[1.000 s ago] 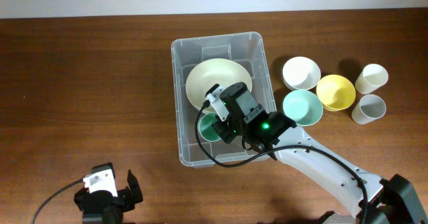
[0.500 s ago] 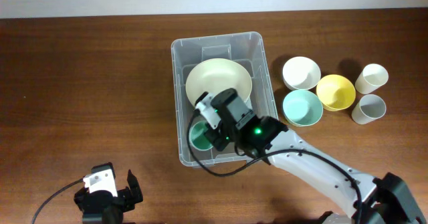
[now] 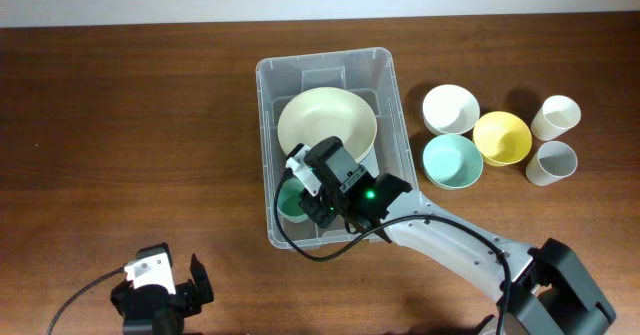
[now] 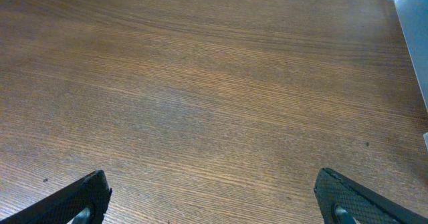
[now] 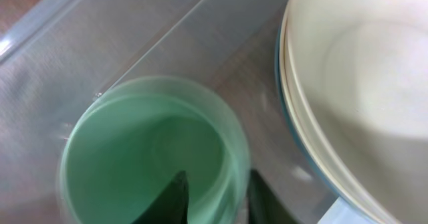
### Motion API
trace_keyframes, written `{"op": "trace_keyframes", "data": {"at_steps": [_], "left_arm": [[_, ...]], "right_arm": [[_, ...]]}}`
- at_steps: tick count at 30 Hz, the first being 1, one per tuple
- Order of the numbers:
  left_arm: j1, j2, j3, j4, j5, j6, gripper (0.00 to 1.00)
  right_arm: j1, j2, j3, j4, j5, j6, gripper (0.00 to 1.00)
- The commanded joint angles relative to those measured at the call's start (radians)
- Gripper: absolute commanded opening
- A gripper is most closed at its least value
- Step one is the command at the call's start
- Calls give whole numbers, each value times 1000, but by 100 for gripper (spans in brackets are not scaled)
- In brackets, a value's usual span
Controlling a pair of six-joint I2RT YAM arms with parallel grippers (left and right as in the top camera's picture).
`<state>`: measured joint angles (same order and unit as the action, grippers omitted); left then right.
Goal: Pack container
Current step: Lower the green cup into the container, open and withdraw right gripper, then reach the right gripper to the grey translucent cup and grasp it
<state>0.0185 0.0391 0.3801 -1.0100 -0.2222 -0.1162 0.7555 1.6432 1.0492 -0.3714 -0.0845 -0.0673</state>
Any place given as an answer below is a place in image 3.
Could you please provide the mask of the mint green cup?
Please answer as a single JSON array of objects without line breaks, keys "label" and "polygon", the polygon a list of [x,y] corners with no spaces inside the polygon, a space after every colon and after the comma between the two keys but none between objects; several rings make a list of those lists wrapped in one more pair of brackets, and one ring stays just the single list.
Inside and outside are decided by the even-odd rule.
[{"label": "mint green cup", "polygon": [[278,214],[291,223],[302,223],[308,219],[307,214],[299,205],[304,185],[297,178],[288,179],[282,185],[278,199]]}]

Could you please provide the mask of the beige plate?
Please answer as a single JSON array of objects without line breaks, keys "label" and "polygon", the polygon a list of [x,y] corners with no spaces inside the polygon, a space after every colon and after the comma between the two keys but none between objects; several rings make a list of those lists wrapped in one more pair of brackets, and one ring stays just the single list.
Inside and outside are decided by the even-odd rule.
[{"label": "beige plate", "polygon": [[[299,144],[302,144],[303,146],[308,146],[309,148],[313,148],[315,145],[319,144],[320,140],[312,142],[310,140],[307,141],[293,141],[293,140],[288,140],[288,141],[281,141],[279,143],[282,152],[285,155],[289,155],[291,153],[291,151],[298,146]],[[347,152],[355,159],[356,162],[361,163],[362,161],[364,161],[370,154],[371,152],[371,148],[370,148],[370,144],[366,143],[365,145],[360,145],[358,143],[355,144],[355,146],[352,146],[351,143],[349,142],[342,142],[344,148],[347,150]]]},{"label": "beige plate", "polygon": [[335,87],[304,91],[284,107],[278,122],[281,141],[325,140],[331,136],[352,146],[370,144],[377,135],[377,120],[371,106],[358,95]]}]

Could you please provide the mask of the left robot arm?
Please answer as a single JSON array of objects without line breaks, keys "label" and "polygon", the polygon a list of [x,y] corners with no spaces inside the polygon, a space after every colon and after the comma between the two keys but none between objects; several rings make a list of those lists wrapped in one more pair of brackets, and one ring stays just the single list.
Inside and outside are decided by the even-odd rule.
[{"label": "left robot arm", "polygon": [[181,334],[184,320],[214,301],[204,265],[191,257],[191,278],[177,284],[167,243],[143,248],[123,267],[125,280],[111,291],[110,301],[123,318],[125,334]]}]

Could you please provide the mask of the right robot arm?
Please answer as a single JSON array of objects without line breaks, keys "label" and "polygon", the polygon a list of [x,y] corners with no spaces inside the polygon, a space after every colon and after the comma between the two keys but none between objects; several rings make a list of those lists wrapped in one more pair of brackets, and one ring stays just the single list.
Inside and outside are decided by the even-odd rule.
[{"label": "right robot arm", "polygon": [[358,239],[376,235],[437,261],[498,307],[486,334],[605,333],[616,313],[577,254],[548,239],[536,248],[505,239],[433,204],[405,180],[372,176],[329,137],[298,144],[287,172],[305,189],[301,206],[322,228],[341,217]]}]

